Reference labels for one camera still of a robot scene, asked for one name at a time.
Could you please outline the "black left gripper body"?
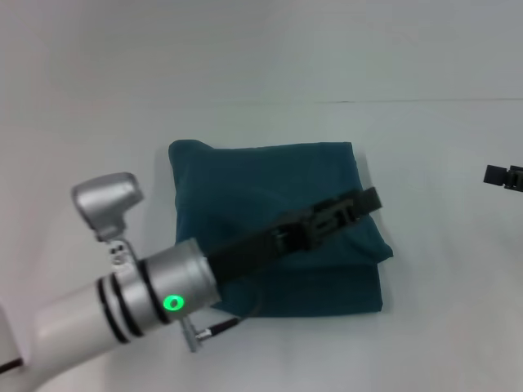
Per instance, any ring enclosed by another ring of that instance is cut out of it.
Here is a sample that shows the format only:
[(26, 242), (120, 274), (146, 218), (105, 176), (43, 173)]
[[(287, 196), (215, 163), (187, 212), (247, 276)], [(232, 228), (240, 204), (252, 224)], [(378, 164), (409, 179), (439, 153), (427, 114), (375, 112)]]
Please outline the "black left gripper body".
[(218, 284), (250, 275), (297, 252), (308, 252), (360, 219), (357, 190), (292, 211), (264, 229), (207, 254)]

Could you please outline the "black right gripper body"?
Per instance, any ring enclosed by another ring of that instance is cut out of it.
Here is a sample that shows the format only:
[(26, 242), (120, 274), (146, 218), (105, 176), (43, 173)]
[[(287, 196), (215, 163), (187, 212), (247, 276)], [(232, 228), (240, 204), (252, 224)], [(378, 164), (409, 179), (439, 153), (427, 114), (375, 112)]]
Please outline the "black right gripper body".
[(504, 188), (509, 190), (523, 190), (523, 168), (510, 166), (507, 169)]

